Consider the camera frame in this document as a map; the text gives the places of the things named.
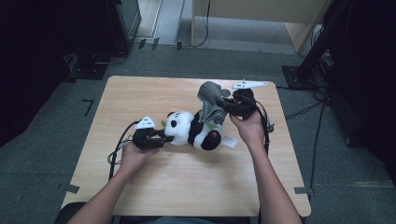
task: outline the forearm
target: forearm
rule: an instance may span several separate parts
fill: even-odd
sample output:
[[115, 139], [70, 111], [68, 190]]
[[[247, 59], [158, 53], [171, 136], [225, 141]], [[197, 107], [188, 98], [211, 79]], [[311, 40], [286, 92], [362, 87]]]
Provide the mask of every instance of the forearm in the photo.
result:
[[263, 145], [250, 146], [249, 150], [259, 191], [262, 223], [301, 223], [297, 210], [279, 181]]
[[129, 176], [116, 173], [113, 178], [91, 198], [68, 223], [108, 223]]

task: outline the right hand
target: right hand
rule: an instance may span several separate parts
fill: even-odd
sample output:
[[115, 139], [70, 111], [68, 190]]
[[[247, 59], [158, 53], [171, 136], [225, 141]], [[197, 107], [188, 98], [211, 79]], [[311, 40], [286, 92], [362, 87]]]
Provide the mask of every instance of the right hand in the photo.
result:
[[262, 127], [262, 117], [259, 112], [255, 111], [246, 120], [239, 119], [230, 114], [231, 122], [238, 128], [239, 135], [247, 144], [247, 147], [263, 146], [264, 129]]

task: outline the table top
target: table top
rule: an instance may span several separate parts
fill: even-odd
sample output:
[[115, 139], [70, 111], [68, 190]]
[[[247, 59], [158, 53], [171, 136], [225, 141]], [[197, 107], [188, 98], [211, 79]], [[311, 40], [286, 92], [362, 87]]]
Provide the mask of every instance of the table top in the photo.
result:
[[[65, 206], [87, 202], [107, 182], [107, 156], [114, 150], [125, 128], [149, 115], [162, 129], [170, 112], [202, 108], [197, 98], [207, 79], [167, 77], [111, 77], [97, 108], [81, 151], [71, 185], [77, 194], [66, 192]], [[240, 80], [211, 80], [223, 89]], [[290, 140], [276, 86], [253, 88], [255, 98], [268, 113], [275, 131], [270, 133], [269, 157], [287, 193], [303, 217], [311, 213], [306, 194], [296, 194], [304, 182]], [[234, 149], [221, 145], [214, 151], [190, 145], [165, 144], [129, 182], [114, 210], [117, 216], [254, 217], [259, 199], [250, 154], [236, 127], [227, 117], [224, 134], [238, 142]], [[128, 132], [132, 135], [134, 128]]]

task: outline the left hand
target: left hand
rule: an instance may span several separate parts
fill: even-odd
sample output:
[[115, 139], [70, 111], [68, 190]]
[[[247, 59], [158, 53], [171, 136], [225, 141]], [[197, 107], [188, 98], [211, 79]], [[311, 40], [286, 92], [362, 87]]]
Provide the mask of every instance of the left hand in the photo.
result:
[[159, 152], [160, 150], [151, 149], [148, 151], [141, 151], [137, 148], [133, 142], [127, 143], [122, 148], [122, 158], [119, 172], [127, 174], [131, 177], [134, 173], [136, 173], [146, 162], [146, 160]]

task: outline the plush toy head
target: plush toy head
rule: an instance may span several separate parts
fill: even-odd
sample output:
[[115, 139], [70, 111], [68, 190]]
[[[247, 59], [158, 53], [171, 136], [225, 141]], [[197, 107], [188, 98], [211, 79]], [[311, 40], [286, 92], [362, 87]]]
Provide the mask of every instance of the plush toy head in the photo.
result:
[[171, 144], [181, 146], [188, 143], [191, 121], [193, 119], [194, 115], [186, 111], [172, 112], [168, 115], [164, 133], [167, 136], [174, 136]]
[[203, 150], [216, 149], [221, 143], [222, 125], [213, 122], [199, 122], [200, 112], [195, 116], [186, 111], [170, 113], [164, 124], [164, 133], [174, 136], [171, 144], [181, 146], [190, 143]]

